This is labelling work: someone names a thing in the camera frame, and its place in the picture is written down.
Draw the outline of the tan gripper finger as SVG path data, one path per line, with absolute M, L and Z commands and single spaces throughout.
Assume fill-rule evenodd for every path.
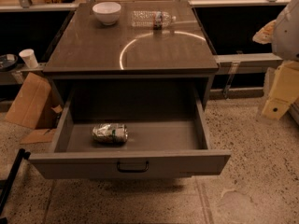
M 274 79 L 262 108 L 266 119 L 279 120 L 299 97 L 299 62 L 284 61 L 274 72 Z
M 252 38 L 252 40 L 259 44 L 268 44 L 272 42 L 276 21 L 272 20 L 262 27 Z

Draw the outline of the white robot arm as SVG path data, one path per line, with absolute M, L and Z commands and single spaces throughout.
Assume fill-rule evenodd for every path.
M 283 60 L 260 109 L 264 119 L 279 120 L 299 97 L 299 0 L 291 0 L 252 40 L 270 43 L 272 52 Z

